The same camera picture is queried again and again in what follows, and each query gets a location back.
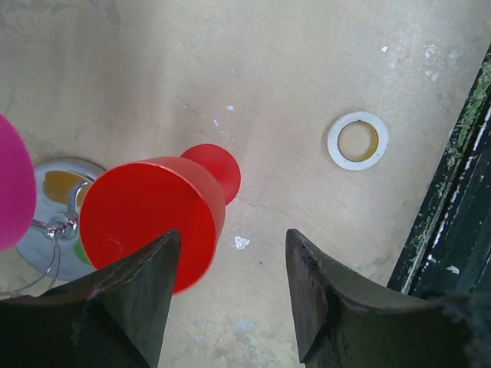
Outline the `pink plastic wine glass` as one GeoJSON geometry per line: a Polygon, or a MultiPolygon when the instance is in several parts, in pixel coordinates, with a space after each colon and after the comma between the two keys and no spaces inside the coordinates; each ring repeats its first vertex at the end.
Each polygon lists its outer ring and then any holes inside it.
{"type": "Polygon", "coordinates": [[[29,230],[36,206],[35,171],[17,130],[1,117],[1,250],[29,230]]]}

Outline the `red plastic wine glass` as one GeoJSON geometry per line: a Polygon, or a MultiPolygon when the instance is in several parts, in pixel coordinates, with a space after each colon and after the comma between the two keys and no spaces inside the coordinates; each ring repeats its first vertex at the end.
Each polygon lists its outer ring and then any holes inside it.
{"type": "Polygon", "coordinates": [[[214,144],[180,156],[126,163],[106,171],[81,203],[81,244],[91,265],[112,265],[171,229],[180,236],[173,293],[208,271],[222,234],[226,206],[241,184],[239,164],[214,144]]]}

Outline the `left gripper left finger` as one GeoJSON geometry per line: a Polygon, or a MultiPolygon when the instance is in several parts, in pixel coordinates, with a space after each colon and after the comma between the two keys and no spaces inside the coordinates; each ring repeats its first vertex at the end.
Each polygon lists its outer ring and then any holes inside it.
{"type": "Polygon", "coordinates": [[[38,297],[1,302],[3,367],[156,367],[180,257],[170,230],[38,297]]]}

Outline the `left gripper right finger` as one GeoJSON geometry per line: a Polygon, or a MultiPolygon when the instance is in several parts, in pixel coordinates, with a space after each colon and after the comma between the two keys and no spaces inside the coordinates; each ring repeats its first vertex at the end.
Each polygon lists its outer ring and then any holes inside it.
{"type": "Polygon", "coordinates": [[[490,365],[488,293],[411,297],[358,274],[293,228],[285,260],[306,367],[490,365]]]}

